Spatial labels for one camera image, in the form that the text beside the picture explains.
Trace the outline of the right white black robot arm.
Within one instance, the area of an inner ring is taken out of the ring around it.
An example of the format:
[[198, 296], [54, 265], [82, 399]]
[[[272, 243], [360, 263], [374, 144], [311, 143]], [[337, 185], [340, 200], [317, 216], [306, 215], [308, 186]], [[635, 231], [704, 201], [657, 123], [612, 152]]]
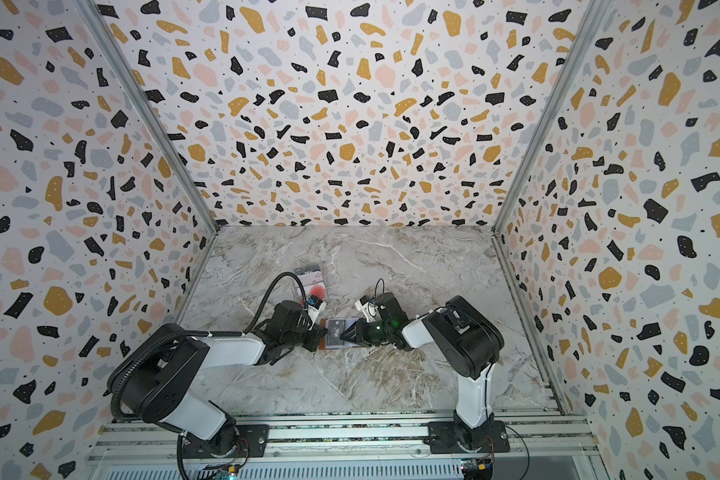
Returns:
[[495, 442], [490, 396], [505, 341], [491, 321], [459, 295], [414, 319], [391, 292], [364, 296], [355, 307], [363, 317], [344, 328], [341, 341], [361, 347], [392, 345], [403, 351], [434, 344], [458, 376], [453, 420], [443, 434], [435, 435], [437, 444], [478, 452]]

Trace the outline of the black VIP card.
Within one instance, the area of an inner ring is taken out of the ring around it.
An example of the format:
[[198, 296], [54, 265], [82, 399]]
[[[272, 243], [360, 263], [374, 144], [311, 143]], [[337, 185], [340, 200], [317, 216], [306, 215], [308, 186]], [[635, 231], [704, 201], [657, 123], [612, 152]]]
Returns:
[[327, 333], [323, 338], [322, 348], [325, 350], [337, 350], [356, 347], [356, 344], [342, 340], [341, 335], [357, 321], [358, 318], [326, 319], [323, 326], [327, 329]]

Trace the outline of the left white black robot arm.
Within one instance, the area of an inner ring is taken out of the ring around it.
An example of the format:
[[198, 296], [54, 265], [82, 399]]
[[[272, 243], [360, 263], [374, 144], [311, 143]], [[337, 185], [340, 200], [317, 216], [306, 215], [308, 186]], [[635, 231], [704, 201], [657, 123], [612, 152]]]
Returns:
[[318, 324], [325, 302], [285, 300], [250, 332], [161, 326], [110, 375], [110, 408], [119, 420], [137, 419], [177, 432], [191, 446], [223, 458], [252, 446], [236, 420], [191, 392], [197, 374], [231, 365], [274, 365], [295, 348], [317, 350], [327, 329]]

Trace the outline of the brown leather card holder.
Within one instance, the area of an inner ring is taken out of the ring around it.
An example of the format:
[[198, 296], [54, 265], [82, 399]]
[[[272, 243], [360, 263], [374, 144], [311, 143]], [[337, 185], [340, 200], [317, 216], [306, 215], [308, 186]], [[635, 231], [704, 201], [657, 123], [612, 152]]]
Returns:
[[319, 348], [321, 350], [370, 348], [371, 344], [366, 341], [351, 342], [351, 339], [356, 338], [354, 324], [358, 321], [365, 322], [365, 319], [358, 317], [323, 319], [321, 326], [326, 329], [326, 335], [321, 339]]

